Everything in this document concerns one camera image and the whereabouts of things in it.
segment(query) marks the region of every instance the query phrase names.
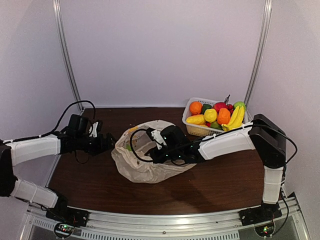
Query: wooden table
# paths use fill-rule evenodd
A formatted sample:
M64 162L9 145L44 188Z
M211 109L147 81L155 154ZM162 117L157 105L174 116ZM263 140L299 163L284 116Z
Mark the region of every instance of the wooden table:
M172 122L187 132L183 108L100 108L96 119L102 132L117 139L137 124ZM92 109L84 116L91 117ZM88 155L78 151L79 161ZM73 207L122 214L179 215L211 213L259 205L264 168L253 150L227 154L157 184L132 183L117 170L111 151L79 164L74 154L61 157L49 187L62 193Z

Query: fruit basket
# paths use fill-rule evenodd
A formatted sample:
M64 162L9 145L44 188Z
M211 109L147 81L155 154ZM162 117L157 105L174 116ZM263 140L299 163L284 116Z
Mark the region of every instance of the fruit basket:
M213 101L210 99L205 99L205 98L200 98L200 97L192 97L189 99L188 103L186 104L186 107L184 109L183 115L182 115L182 122L185 124L186 126L186 130L189 134L191 135L196 135L199 137L204 137L204 136L210 136L213 134L220 134L220 133L224 133L225 131L223 130L219 130L219 129L215 129L215 128L210 128L210 127L205 127L205 126L199 126L196 124L190 124L186 122L186 119L188 117L190 117L192 114L189 110L190 104L193 102L200 102L202 104L210 104L210 105L214 105L216 104L218 101ZM247 123L248 120L248 114L247 111L245 111L244 113L244 119L243 122Z

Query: plastic fruit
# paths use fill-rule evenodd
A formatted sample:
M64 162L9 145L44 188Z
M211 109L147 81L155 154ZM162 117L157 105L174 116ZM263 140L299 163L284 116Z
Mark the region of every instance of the plastic fruit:
M193 114L193 115L198 115L201 113L201 110L202 110L202 103L201 102L198 102L198 101L194 101L190 104L190 107L189 107L189 110L190 112Z
M226 106L226 108L227 108L228 110L233 110L233 109L234 109L234 106L233 106L232 104L228 104L228 105Z
M244 106L244 111L246 111L246 105L243 101L237 101L235 104L233 104L233 109L236 109L236 107L241 107L241 106Z
M212 123L214 121L217 120L217 117L218 117L218 113L215 109L211 108L211 109L207 109L205 112L204 112L204 119L209 122L209 123Z
M204 125L206 123L205 116L202 114L190 116L186 119L188 124Z
M218 124L228 124L230 121L230 112L226 108L221 108L218 114L217 122Z
M229 124L222 124L222 128L224 131L230 131L232 129L236 129L241 127L242 122L245 117L245 107L244 106L237 106L234 110L232 119L230 119Z
M212 109L212 106L210 104L203 104L202 109L201 109L201 114L205 114L205 111L207 109Z
M222 130L222 126L216 121L211 123L210 128Z
M225 104L224 102L217 102L213 108L216 110L217 113L219 113L220 109L227 109L227 104Z

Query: white wall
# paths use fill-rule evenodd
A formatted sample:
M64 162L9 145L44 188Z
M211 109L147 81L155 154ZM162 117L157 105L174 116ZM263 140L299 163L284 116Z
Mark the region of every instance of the white wall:
M0 139L50 131L73 101L52 1L0 1ZM54 159L23 163L14 173L45 185ZM0 198L1 240L17 239L26 209L26 203Z
M270 32L248 106L251 114L265 114L298 145L288 165L286 188L296 192L314 240L320 238L319 13L319 1L273 1Z
M264 0L66 0L61 12L80 95L97 106L244 100Z

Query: orange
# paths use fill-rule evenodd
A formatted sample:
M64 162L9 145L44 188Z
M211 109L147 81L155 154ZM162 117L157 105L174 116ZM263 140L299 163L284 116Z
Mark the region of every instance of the orange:
M198 101L194 101L190 104L190 112L194 115L198 115L201 113L202 103Z

